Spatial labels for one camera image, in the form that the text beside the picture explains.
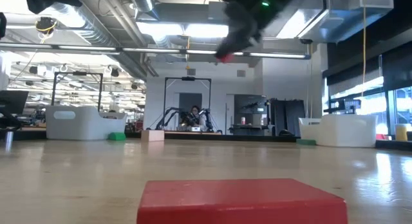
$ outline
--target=desk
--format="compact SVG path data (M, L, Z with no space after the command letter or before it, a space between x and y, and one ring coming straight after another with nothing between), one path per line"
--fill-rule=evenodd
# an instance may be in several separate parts
M165 131L165 134L180 134L180 135L221 135L221 133L210 133L200 131Z

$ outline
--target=yellow container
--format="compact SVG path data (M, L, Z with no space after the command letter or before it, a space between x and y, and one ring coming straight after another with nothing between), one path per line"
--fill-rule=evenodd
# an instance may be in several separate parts
M407 141L407 131L411 129L411 124L397 124L396 129L396 141Z

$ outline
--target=green block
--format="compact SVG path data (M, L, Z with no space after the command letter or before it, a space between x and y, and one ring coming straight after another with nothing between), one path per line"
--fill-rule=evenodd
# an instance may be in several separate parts
M126 135L124 133L110 133L108 139L114 141L124 141L126 140Z
M296 140L297 144L300 145L309 145L309 146L316 146L316 140L302 140L302 139L297 139Z

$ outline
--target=person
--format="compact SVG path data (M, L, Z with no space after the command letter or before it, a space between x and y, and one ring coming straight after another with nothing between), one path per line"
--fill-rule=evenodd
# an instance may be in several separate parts
M193 106L191 109L191 116L194 117L194 127L200 127L200 131L206 131L206 118L204 115L199 115L200 108L198 106Z

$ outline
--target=ceiling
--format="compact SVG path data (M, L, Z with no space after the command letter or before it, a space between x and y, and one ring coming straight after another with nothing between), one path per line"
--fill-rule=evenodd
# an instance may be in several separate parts
M222 37L226 35L225 32L227 32L227 27L222 26L227 23L227 18L222 12L224 4L219 3L221 0L154 0L154 9L146 14L136 12L136 6L132 0L81 1L84 6L79 9L65 7L65 10L59 10L53 5L40 15L35 15L28 10L25 0L0 0L0 7L8 19L6 38L2 39L2 42L37 44L43 42L44 44L131 48L146 46L154 48L189 47L192 50L215 50ZM307 46L301 44L298 39L292 37L290 39L279 39L278 37L282 30L288 28L290 23L292 23L292 26L289 28L292 28L292 31L296 27L308 27L308 24L325 11L326 3L327 0L292 0L265 30L264 41L247 51L307 53ZM154 12L158 15L158 21L153 19ZM35 23L40 17L53 17L58 21L52 35L45 36L35 29ZM293 23L296 17L302 20ZM199 23L213 24L213 26L199 26ZM327 41L325 39L327 37L319 34L319 32L322 33L322 25L325 25L325 21L320 22L318 25L320 27L310 30L307 35ZM43 103L49 103L50 94L48 92L52 85L48 81L42 82L40 80L52 79L54 71L67 68L68 72L81 70L89 73L103 73L104 82L106 83L103 90L107 91L104 94L104 105L109 106L117 103L118 105L122 104L123 109L131 109L136 107L137 104L144 105L144 81L146 77L158 77L165 73L170 74L170 71L164 69L172 67L173 64L175 64L172 67L174 69L184 67L187 61L189 63L204 64L206 67L197 64L197 68L204 70L208 69L207 66L210 63L217 64L212 55L191 55L188 57L178 54L121 53L118 56L90 53L30 53L23 51L10 53L13 55L11 78L16 79L9 87L32 88L30 94L33 101L31 102L38 101L38 95L42 94L45 95L42 98L45 101ZM235 57L233 63L240 63L247 66L246 68L253 68L259 60L260 58ZM49 73L44 75L30 74L28 72L30 66L41 66L41 68L44 66ZM113 68L119 69L118 77L110 75ZM28 79L33 79L33 86L26 85L25 80ZM76 88L73 85L70 86L69 82L60 82L57 89L60 90L58 96L63 96L60 98L62 102L74 99L64 90L79 90L80 93L85 94L85 96L76 98L80 100L80 103L95 102L94 95L88 95L88 93L95 93L94 91L98 89L98 85L95 83L86 84L84 81L96 79L90 75L86 79L72 75L70 80L82 81L83 86ZM137 82L139 88L131 91L133 82ZM132 101L125 95L120 99L127 102L118 102L117 95L109 94L110 91L126 91L130 95L138 97L139 101Z

